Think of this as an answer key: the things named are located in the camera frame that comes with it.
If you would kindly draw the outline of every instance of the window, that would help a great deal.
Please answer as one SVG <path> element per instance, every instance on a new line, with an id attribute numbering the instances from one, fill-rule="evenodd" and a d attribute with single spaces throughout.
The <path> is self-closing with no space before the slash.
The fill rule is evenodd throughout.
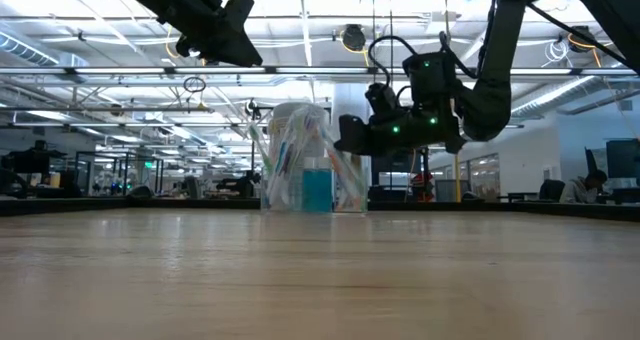
<path id="1" fill-rule="evenodd" d="M 500 196 L 500 158 L 498 154 L 469 161 L 471 189 L 485 200 L 496 200 Z"/>

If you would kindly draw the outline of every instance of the person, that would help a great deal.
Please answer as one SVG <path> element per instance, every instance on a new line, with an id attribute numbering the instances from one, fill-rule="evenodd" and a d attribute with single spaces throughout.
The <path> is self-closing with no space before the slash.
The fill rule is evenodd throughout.
<path id="1" fill-rule="evenodd" d="M 562 191 L 560 202 L 563 204 L 595 204 L 598 191 L 607 182 L 607 174 L 596 170 L 586 178 L 578 177 L 569 181 Z"/>

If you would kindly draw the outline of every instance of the cable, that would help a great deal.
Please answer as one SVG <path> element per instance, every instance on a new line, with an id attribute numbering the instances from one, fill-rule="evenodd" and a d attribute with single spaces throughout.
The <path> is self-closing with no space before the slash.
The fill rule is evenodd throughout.
<path id="1" fill-rule="evenodd" d="M 567 31 L 567 32 L 571 33 L 572 35 L 575 35 L 575 36 L 579 37 L 580 39 L 582 39 L 582 41 L 585 41 L 587 44 L 594 46 L 595 48 L 599 49 L 603 53 L 611 56 L 612 58 L 614 58 L 616 60 L 618 60 L 621 64 L 623 64 L 624 66 L 628 67 L 629 69 L 634 69 L 632 66 L 630 66 L 630 64 L 627 62 L 627 60 L 625 58 L 623 58 L 622 56 L 620 56 L 620 55 L 616 54 L 615 52 L 609 50 L 606 46 L 600 44 L 596 40 L 589 39 L 587 36 L 581 34 L 580 32 L 578 32 L 578 31 L 572 29 L 571 27 L 569 27 L 568 25 L 564 24 L 563 22 L 557 20 L 553 16 L 551 16 L 551 15 L 545 13 L 544 11 L 540 10 L 540 8 L 535 6 L 533 3 L 529 3 L 529 4 L 527 4 L 527 6 L 529 6 L 533 11 L 535 11 L 538 15 L 542 16 L 544 19 L 546 19 L 550 23 L 556 25 L 557 27 L 561 28 L 564 31 Z"/>
<path id="2" fill-rule="evenodd" d="M 377 39 L 378 39 L 378 34 L 376 32 L 376 0 L 371 0 L 371 8 L 373 9 L 373 41 L 371 44 L 373 44 Z M 369 46 L 369 50 L 367 51 L 367 56 L 371 59 L 371 49 L 372 47 Z M 374 72 L 373 73 L 373 82 L 376 83 L 376 79 L 378 77 L 378 72 Z"/>
<path id="3" fill-rule="evenodd" d="M 478 51 L 478 66 L 476 69 L 476 74 L 478 77 L 482 74 L 482 67 L 484 66 L 484 58 L 487 54 L 487 44 L 489 43 L 489 39 L 491 38 L 491 34 L 493 32 L 493 23 L 496 17 L 496 5 L 498 0 L 491 0 L 491 7 L 489 8 L 489 15 L 487 16 L 487 31 L 484 34 L 484 42 Z"/>
<path id="4" fill-rule="evenodd" d="M 393 2 L 389 0 L 389 26 L 391 27 L 391 86 L 393 87 L 393 69 L 394 69 L 394 61 L 393 61 Z"/>
<path id="5" fill-rule="evenodd" d="M 413 47 L 412 47 L 411 45 L 409 45 L 409 43 L 407 43 L 407 41 L 406 41 L 405 39 L 403 39 L 403 38 L 401 38 L 401 37 L 399 37 L 399 36 L 395 36 L 395 35 L 394 35 L 394 36 L 390 36 L 390 35 L 387 35 L 387 36 L 381 36 L 381 37 L 379 37 L 379 38 L 375 39 L 375 40 L 371 43 L 371 45 L 369 45 L 368 56 L 369 56 L 369 60 L 371 60 L 371 61 L 376 65 L 376 67 L 377 67 L 378 69 L 380 69 L 380 70 L 382 70 L 382 72 L 384 72 L 384 75 L 385 75 L 385 76 L 386 76 L 386 78 L 387 78 L 387 80 L 386 80 L 386 84 L 385 84 L 385 88 L 388 88 L 388 87 L 389 87 L 389 84 L 391 83 L 391 74 L 389 73 L 389 70 L 387 70 L 387 68 L 386 68 L 386 67 L 384 67 L 384 65 L 380 64 L 380 63 L 378 62 L 378 60 L 376 60 L 376 58 L 375 58 L 372 54 L 373 54 L 373 52 L 374 52 L 374 48 L 375 48 L 376 44 L 378 44 L 378 43 L 379 43 L 379 42 L 381 42 L 381 41 L 384 41 L 384 40 L 391 40 L 391 39 L 398 40 L 400 43 L 402 43 L 402 44 L 403 44 L 403 45 L 404 45 L 404 46 L 405 46 L 405 47 L 406 47 L 406 48 L 411 52 L 411 54 L 413 54 L 413 55 L 418 55 L 418 53 L 413 49 Z"/>
<path id="6" fill-rule="evenodd" d="M 400 95 L 402 95 L 402 93 L 407 89 L 411 89 L 411 85 L 403 86 L 402 89 L 398 91 L 398 95 L 396 95 L 396 100 L 400 101 Z"/>
<path id="7" fill-rule="evenodd" d="M 447 41 L 449 41 L 451 39 L 451 27 L 449 25 L 449 0 L 444 0 L 444 16 L 447 30 Z"/>
<path id="8" fill-rule="evenodd" d="M 169 25 L 169 31 L 167 32 L 167 40 L 171 37 L 172 30 L 173 30 L 173 26 Z M 176 55 L 171 52 L 171 49 L 169 49 L 169 42 L 164 44 L 164 48 L 167 50 L 167 54 L 169 54 L 169 56 L 171 56 L 172 58 L 177 59 L 180 57 L 179 55 Z"/>
<path id="9" fill-rule="evenodd" d="M 596 51 L 596 49 L 592 49 L 591 52 L 593 53 L 593 57 L 596 59 L 596 64 L 598 64 L 598 67 L 602 67 L 602 62 L 600 61 L 600 57 L 598 56 L 598 52 Z"/>
<path id="10" fill-rule="evenodd" d="M 460 70 L 462 70 L 462 72 L 465 75 L 467 75 L 468 77 L 470 77 L 472 79 L 477 79 L 478 78 L 477 73 L 471 71 L 468 67 L 466 67 L 464 65 L 464 63 L 462 62 L 462 60 L 460 60 L 458 55 L 456 55 L 453 52 L 453 50 L 451 50 L 451 47 L 449 46 L 448 41 L 447 41 L 447 35 L 444 33 L 444 31 L 440 32 L 440 44 L 442 45 L 442 50 L 444 50 L 447 54 L 449 54 L 449 56 L 451 56 L 453 61 L 460 68 Z"/>
<path id="11" fill-rule="evenodd" d="M 407 179 L 407 190 L 404 193 L 404 202 L 407 202 L 407 197 L 409 196 L 409 186 L 411 185 L 411 174 L 413 174 L 413 168 L 415 167 L 415 165 L 416 165 L 416 149 L 413 149 L 413 160 L 411 160 L 411 171 L 409 172 L 409 176 Z"/>

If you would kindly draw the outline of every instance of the computer monitor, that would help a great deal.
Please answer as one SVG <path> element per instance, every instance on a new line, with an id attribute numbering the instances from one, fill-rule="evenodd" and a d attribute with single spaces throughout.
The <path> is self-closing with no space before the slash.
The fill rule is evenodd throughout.
<path id="1" fill-rule="evenodd" d="M 640 141 L 637 139 L 607 142 L 607 167 L 612 179 L 638 178 Z"/>

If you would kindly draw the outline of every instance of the desk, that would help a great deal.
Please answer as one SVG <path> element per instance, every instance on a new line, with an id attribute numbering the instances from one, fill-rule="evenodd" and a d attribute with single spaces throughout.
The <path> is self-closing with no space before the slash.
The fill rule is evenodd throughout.
<path id="1" fill-rule="evenodd" d="M 0 236 L 5 339 L 638 338 L 633 223 L 166 208 Z"/>
<path id="2" fill-rule="evenodd" d="M 530 198 L 538 198 L 538 193 L 534 192 L 522 192 L 522 193 L 508 193 L 507 196 L 498 196 L 498 200 L 507 200 L 509 203 L 514 201 L 531 200 Z"/>

